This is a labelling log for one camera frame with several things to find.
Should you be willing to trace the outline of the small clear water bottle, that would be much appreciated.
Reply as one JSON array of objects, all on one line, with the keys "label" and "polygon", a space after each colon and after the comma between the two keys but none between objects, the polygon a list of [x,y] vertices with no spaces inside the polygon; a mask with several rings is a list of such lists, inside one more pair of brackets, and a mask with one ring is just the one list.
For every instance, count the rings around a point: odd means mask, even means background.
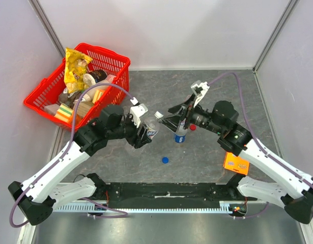
[{"label": "small clear water bottle", "polygon": [[153,115],[147,115],[143,120],[143,125],[147,125],[152,131],[152,140],[157,135],[160,130],[160,124],[158,123],[158,119]]}]

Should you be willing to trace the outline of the blue label pepsi bottle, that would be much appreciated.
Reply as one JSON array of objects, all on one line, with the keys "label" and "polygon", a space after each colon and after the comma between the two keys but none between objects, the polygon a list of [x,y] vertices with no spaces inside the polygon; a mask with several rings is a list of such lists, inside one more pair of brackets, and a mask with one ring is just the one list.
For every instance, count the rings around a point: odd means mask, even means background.
[{"label": "blue label pepsi bottle", "polygon": [[184,128],[184,126],[185,126],[185,123],[182,121],[175,132],[174,141],[176,143],[183,143],[185,141],[187,129]]}]

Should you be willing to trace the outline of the blue bottle cap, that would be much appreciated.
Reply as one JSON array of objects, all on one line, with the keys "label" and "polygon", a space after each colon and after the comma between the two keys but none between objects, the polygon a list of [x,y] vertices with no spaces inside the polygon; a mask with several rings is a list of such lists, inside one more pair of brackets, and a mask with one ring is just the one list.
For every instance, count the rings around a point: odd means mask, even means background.
[{"label": "blue bottle cap", "polygon": [[163,157],[163,158],[162,158],[162,162],[163,162],[164,164],[167,164],[167,163],[169,162],[168,157]]}]

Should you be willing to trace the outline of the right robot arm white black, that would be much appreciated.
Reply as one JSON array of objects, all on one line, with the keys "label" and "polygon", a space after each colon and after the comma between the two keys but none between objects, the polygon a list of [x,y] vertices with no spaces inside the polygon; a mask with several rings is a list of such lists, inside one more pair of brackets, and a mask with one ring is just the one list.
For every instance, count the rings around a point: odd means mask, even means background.
[{"label": "right robot arm white black", "polygon": [[228,101],[219,101],[212,112],[204,110],[191,96],[184,103],[168,110],[163,116],[156,112],[159,123],[176,132],[194,124],[218,135],[217,142],[228,153],[232,153],[256,166],[269,176],[273,183],[252,179],[237,174],[234,182],[227,186],[227,196],[238,200],[242,196],[252,197],[275,204],[285,210],[294,220],[309,224],[313,218],[313,176],[287,163],[250,131],[237,123],[239,113]]}]

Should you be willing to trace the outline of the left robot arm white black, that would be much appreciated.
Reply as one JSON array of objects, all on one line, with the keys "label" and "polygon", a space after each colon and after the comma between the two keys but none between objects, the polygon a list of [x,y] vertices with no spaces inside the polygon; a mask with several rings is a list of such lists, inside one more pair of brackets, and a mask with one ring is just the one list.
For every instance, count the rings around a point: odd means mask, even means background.
[{"label": "left robot arm white black", "polygon": [[72,133],[61,152],[39,172],[23,182],[10,183],[8,190],[15,201],[9,216],[10,225],[20,227],[13,222],[17,207],[27,223],[35,226],[44,222],[54,210],[74,200],[103,198],[105,183],[95,173],[65,187],[57,185],[75,167],[105,148],[110,140],[126,139],[134,148],[150,143],[152,140],[143,119],[147,113],[144,104],[132,106],[127,115],[120,105],[106,106],[98,117]]}]

